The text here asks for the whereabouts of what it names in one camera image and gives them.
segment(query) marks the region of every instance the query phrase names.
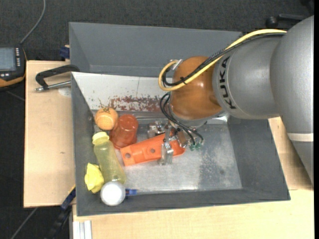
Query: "red cup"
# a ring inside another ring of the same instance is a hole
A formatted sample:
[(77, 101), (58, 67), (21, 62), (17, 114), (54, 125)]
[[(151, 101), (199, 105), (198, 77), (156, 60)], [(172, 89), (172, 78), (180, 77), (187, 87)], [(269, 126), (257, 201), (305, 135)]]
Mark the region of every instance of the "red cup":
[(110, 132), (110, 139), (115, 148), (120, 149), (137, 141), (138, 120), (130, 114), (118, 118), (115, 127)]

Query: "metal clamp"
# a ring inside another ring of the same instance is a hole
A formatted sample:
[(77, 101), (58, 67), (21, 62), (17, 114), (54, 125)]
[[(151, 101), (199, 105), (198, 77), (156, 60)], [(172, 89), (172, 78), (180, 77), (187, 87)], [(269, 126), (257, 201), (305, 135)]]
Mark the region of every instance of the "metal clamp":
[(170, 130), (171, 124), (167, 124), (165, 127), (164, 143), (161, 146), (161, 158), (158, 160), (158, 164), (160, 165), (171, 164), (173, 161), (174, 150), (172, 149), (171, 144), (169, 143), (169, 141), (171, 140)]
[(45, 91), (45, 90), (49, 90), (49, 89), (53, 89), (53, 88), (59, 88), (59, 87), (70, 84), (71, 81), (66, 81), (66, 82), (61, 82), (61, 83), (57, 83), (57, 84), (47, 85), (47, 83), (44, 80), (45, 78), (48, 78), (51, 76), (56, 76), (59, 74), (64, 74), (67, 72), (80, 72), (80, 69), (75, 65), (65, 65), (65, 66), (53, 68), (53, 69), (38, 73), (35, 76), (35, 80), (42, 87), (36, 88), (35, 90), (38, 92), (41, 92), (41, 91)]

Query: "bottle cap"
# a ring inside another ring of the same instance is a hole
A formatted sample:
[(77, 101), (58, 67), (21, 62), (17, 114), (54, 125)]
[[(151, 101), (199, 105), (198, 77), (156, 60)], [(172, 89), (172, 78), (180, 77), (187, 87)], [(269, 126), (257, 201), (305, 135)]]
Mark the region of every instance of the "bottle cap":
[(110, 181), (101, 189), (101, 200), (108, 206), (116, 206), (123, 202), (125, 198), (125, 188), (117, 181)]
[(109, 136), (106, 132), (98, 132), (92, 136), (92, 143), (94, 145), (105, 143), (109, 140)]

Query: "plastic bottle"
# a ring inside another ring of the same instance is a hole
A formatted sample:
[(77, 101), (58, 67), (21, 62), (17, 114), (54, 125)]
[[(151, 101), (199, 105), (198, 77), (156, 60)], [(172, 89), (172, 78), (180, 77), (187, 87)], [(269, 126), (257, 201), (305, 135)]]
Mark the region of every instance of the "plastic bottle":
[(114, 146), (109, 141), (109, 136), (105, 132), (93, 135), (94, 153), (98, 159), (99, 166), (104, 178), (104, 183), (117, 181), (122, 184), (126, 181), (126, 175), (118, 161)]

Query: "blue object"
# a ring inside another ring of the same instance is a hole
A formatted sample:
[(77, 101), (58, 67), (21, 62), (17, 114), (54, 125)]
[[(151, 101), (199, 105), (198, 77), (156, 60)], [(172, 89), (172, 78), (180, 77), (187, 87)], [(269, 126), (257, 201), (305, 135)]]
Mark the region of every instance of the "blue object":
[(70, 194), (63, 201), (63, 203), (61, 205), (61, 209), (66, 210), (69, 207), (72, 200), (75, 198), (75, 193), (76, 193), (76, 191), (75, 191), (75, 187), (74, 187), (74, 189), (70, 192)]
[(125, 195), (126, 196), (134, 196), (137, 194), (136, 189), (125, 189)]
[(69, 59), (70, 58), (70, 48), (65, 47), (65, 46), (61, 47), (59, 54), (62, 58)]

